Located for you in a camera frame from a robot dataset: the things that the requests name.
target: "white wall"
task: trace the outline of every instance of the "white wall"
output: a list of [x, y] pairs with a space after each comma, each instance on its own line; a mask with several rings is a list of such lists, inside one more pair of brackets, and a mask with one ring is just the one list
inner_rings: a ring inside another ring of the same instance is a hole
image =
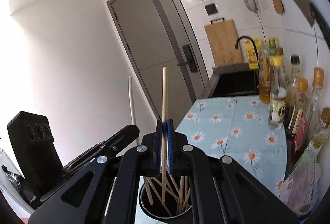
[[[298, 54], [300, 56], [301, 75], [308, 80], [310, 90], [314, 67], [319, 65], [319, 67], [325, 69], [322, 99], [326, 106], [330, 106], [330, 51], [316, 21], [314, 27], [311, 27], [293, 0], [282, 0], [285, 9], [283, 15], [276, 14], [272, 0], [256, 1], [260, 18], [246, 9], [243, 0], [181, 0], [194, 29], [209, 76], [212, 75], [214, 61], [204, 25], [209, 24], [210, 19], [215, 17], [233, 19], [238, 36], [260, 37], [264, 43], [265, 39], [261, 30], [261, 27], [263, 27], [266, 39], [275, 37], [277, 45], [284, 49], [288, 60], [286, 65], [289, 68], [291, 67], [290, 55]], [[330, 26], [329, 1], [309, 1], [314, 3]], [[219, 13], [209, 17], [204, 5], [212, 2], [218, 5]], [[243, 59], [246, 62], [245, 49], [241, 48], [241, 50]], [[330, 184], [329, 156], [330, 139], [327, 140], [318, 158], [318, 162], [322, 167], [322, 176], [318, 184], [319, 198], [323, 197]]]
[[[132, 75], [102, 0], [44, 0], [10, 15], [0, 0], [0, 144], [21, 110], [48, 117], [63, 164], [131, 123]], [[155, 121], [135, 84], [140, 137]]]

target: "door frame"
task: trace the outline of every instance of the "door frame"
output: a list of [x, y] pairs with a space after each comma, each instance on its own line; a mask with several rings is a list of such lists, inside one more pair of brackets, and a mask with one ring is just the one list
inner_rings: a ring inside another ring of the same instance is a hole
[[[155, 105], [154, 105], [154, 103], [153, 103], [153, 101], [152, 101], [152, 99], [150, 97], [150, 94], [149, 94], [149, 92], [148, 92], [148, 90], [146, 88], [146, 85], [143, 82], [142, 76], [141, 76], [141, 74], [139, 72], [139, 69], [137, 68], [137, 65], [135, 63], [134, 57], [133, 57], [133, 55], [132, 55], [132, 53], [131, 53], [131, 51], [129, 49], [129, 46], [128, 46], [127, 42], [126, 42], [125, 36], [123, 34], [123, 31], [122, 31], [122, 29], [120, 27], [120, 24], [118, 22], [117, 16], [116, 16], [116, 14], [114, 12], [114, 9], [113, 9], [113, 6], [112, 6], [112, 3], [114, 1], [115, 0], [108, 0], [107, 1], [107, 6], [108, 6], [108, 9], [109, 9], [109, 12], [110, 12], [110, 14], [111, 14], [111, 16], [113, 18], [114, 24], [116, 26], [116, 29], [118, 30], [118, 33], [119, 33], [120, 39], [121, 39], [121, 41], [122, 41], [122, 43], [124, 45], [125, 51], [126, 51], [126, 53], [128, 55], [128, 58], [129, 58], [129, 60], [130, 60], [130, 62], [132, 64], [133, 70], [134, 70], [134, 72], [135, 72], [135, 74], [136, 74], [136, 76], [137, 76], [137, 78], [139, 80], [139, 83], [140, 83], [140, 85], [141, 85], [141, 87], [143, 89], [143, 92], [144, 92], [144, 94], [145, 94], [145, 96], [146, 96], [146, 98], [147, 98], [147, 100], [148, 100], [148, 102], [149, 102], [149, 104], [151, 106], [151, 109], [152, 109], [154, 115], [156, 116], [156, 118], [161, 119], [161, 115], [159, 115], [157, 113], [156, 107], [155, 107]], [[178, 42], [177, 42], [175, 36], [172, 35], [173, 29], [171, 28], [171, 25], [170, 25], [170, 23], [168, 21], [167, 15], [164, 12], [163, 7], [161, 6], [159, 0], [152, 0], [152, 1], [153, 1], [154, 5], [156, 6], [156, 9], [157, 9], [157, 11], [159, 13], [159, 16], [161, 18], [161, 21], [163, 22], [163, 25], [164, 25], [164, 27], [166, 29], [166, 32], [167, 32], [169, 38], [170, 38], [170, 36], [172, 38], [172, 39], [170, 39], [171, 44], [172, 44], [172, 47], [178, 47], [178, 49], [179, 49]], [[189, 19], [187, 17], [187, 14], [186, 14], [185, 10], [184, 10], [184, 7], [181, 4], [181, 1], [180, 0], [172, 0], [172, 1], [173, 1], [174, 6], [175, 6], [175, 8], [176, 8], [176, 10], [177, 10], [177, 12], [179, 14], [179, 17], [180, 17], [181, 21], [182, 21], [183, 27], [186, 30], [186, 34], [188, 36], [188, 40], [190, 42], [190, 46], [191, 46], [191, 49], [192, 49], [192, 54], [193, 54], [193, 56], [195, 58], [196, 66], [198, 67], [198, 71], [199, 71], [199, 73], [201, 75], [203, 86], [205, 87], [207, 85], [207, 83], [209, 82], [209, 77], [207, 75], [205, 63], [204, 63], [204, 60], [203, 60], [203, 57], [202, 57], [202, 53], [200, 51], [200, 48], [199, 48], [197, 39], [196, 39], [195, 34], [194, 34], [193, 30], [192, 30], [190, 21], [189, 21]], [[178, 59], [179, 62], [183, 60], [183, 56], [181, 55], [181, 52], [180, 52], [179, 56], [176, 53], [176, 57], [177, 57], [177, 59]], [[187, 86], [187, 89], [188, 89], [188, 92], [189, 92], [191, 101], [192, 101], [192, 103], [194, 103], [194, 101], [198, 97], [196, 97], [195, 90], [194, 90], [193, 85], [191, 83], [190, 76], [189, 76], [189, 74], [187, 72], [184, 72], [184, 69], [187, 70], [187, 67], [186, 66], [181, 67], [181, 70], [183, 70], [183, 76], [184, 76], [185, 84]]]

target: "door handle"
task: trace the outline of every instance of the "door handle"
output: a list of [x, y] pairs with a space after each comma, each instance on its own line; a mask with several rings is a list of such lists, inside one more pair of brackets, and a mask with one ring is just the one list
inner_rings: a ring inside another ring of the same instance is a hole
[[180, 67], [180, 66], [185, 66], [187, 64], [190, 64], [192, 61], [186, 61], [186, 62], [183, 62], [183, 63], [178, 63], [177, 66]]
[[184, 55], [186, 57], [186, 62], [178, 63], [178, 67], [189, 65], [189, 69], [191, 73], [197, 72], [197, 66], [194, 60], [194, 57], [192, 55], [192, 51], [190, 49], [190, 45], [185, 45], [182, 47], [182, 50], [184, 51]]

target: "yellow box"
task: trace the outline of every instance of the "yellow box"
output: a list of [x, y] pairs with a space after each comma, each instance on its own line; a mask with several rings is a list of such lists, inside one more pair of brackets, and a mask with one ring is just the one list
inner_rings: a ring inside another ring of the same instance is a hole
[[[252, 38], [252, 39], [255, 42], [255, 46], [257, 47], [257, 51], [258, 51], [258, 57], [260, 59], [261, 51], [262, 51], [261, 40], [259, 38]], [[245, 45], [247, 58], [249, 61], [250, 70], [257, 70], [258, 61], [257, 61], [257, 56], [255, 55], [255, 49], [253, 47], [252, 42], [250, 40], [245, 40], [244, 45]]]

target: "silver screw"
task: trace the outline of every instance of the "silver screw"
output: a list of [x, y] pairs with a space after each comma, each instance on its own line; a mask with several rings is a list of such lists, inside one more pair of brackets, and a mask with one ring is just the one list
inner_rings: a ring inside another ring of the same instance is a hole
[[223, 156], [221, 160], [225, 164], [230, 164], [233, 161], [233, 159], [230, 156]]
[[182, 147], [182, 149], [183, 149], [184, 151], [192, 151], [193, 148], [194, 148], [194, 147], [191, 146], [191, 145], [189, 145], [189, 144], [184, 145], [184, 146]]
[[104, 164], [104, 163], [107, 162], [107, 160], [108, 160], [108, 158], [107, 158], [106, 156], [101, 155], [101, 156], [99, 156], [99, 157], [97, 158], [96, 161], [97, 161], [99, 164]]
[[138, 152], [145, 152], [147, 150], [147, 147], [144, 146], [144, 145], [139, 145], [139, 146], [136, 147], [136, 150]]

